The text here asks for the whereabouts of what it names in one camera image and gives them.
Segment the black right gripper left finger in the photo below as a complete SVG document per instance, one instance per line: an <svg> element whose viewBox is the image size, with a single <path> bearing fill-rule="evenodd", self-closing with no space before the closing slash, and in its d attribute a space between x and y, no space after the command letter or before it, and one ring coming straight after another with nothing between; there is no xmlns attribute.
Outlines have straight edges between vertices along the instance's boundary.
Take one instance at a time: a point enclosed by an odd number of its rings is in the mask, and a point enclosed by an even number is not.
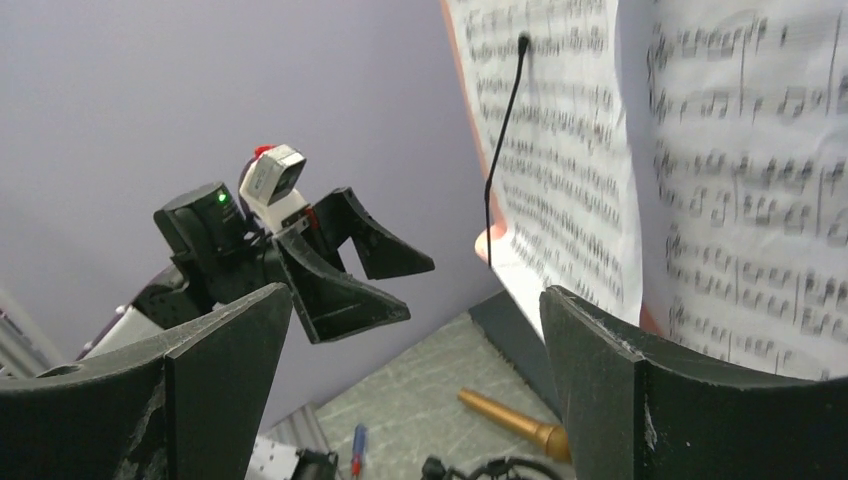
<svg viewBox="0 0 848 480"><path fill-rule="evenodd" d="M241 479L292 311L282 284L1 385L5 479Z"/></svg>

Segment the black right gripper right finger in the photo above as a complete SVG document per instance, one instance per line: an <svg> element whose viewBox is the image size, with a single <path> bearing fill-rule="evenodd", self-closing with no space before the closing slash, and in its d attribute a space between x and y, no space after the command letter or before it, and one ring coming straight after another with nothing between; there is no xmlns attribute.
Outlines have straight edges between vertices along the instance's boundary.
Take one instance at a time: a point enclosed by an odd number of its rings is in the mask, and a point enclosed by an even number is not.
<svg viewBox="0 0 848 480"><path fill-rule="evenodd" d="M847 382L782 377L647 333L560 286L540 296L581 479L843 479Z"/></svg>

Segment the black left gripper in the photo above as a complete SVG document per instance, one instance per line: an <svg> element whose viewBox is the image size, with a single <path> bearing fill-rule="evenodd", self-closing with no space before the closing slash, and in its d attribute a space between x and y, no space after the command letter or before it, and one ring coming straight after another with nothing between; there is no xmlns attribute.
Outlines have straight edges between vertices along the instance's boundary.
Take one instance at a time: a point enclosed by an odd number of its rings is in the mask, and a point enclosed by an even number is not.
<svg viewBox="0 0 848 480"><path fill-rule="evenodd" d="M329 343L411 318L408 306L345 273L338 249L351 240L368 279L433 271L434 260L379 224L350 187L333 190L270 238L278 260L263 264L267 283L289 285L311 343Z"/></svg>

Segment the gold microphone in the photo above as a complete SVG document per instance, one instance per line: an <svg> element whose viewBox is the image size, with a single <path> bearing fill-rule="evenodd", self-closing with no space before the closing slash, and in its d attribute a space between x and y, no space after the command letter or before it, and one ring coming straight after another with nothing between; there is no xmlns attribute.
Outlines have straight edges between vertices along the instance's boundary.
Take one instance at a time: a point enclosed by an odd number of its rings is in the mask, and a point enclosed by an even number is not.
<svg viewBox="0 0 848 480"><path fill-rule="evenodd" d="M460 389L457 398L494 424L536 445L547 457L572 463L568 435L562 425L537 420L468 388Z"/></svg>

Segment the black microphone tripod stand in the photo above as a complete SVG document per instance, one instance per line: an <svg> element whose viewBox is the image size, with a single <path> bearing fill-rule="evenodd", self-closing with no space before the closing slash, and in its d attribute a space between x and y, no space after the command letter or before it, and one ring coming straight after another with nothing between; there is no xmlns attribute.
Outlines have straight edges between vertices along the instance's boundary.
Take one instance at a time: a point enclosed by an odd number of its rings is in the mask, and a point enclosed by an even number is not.
<svg viewBox="0 0 848 480"><path fill-rule="evenodd" d="M488 479L527 479L521 475L521 468L540 474L544 479L564 480L564 477L546 464L522 457L498 457L481 464L470 473L456 467L446 467L435 456L429 456L421 467L421 480L478 480Z"/></svg>

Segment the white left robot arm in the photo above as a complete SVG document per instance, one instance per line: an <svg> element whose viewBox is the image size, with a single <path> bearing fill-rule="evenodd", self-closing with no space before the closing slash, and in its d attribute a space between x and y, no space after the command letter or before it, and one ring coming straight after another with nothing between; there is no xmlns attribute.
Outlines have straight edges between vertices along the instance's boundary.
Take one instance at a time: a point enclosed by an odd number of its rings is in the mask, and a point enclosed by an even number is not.
<svg viewBox="0 0 848 480"><path fill-rule="evenodd" d="M284 215L276 233L250 224L221 182L176 197L154 222L172 250L170 265L116 311L83 357L151 337L275 282L289 288L311 343L338 341L410 319L407 304L372 281L435 267L376 222L348 187ZM346 272L338 253L346 241L367 282Z"/></svg>

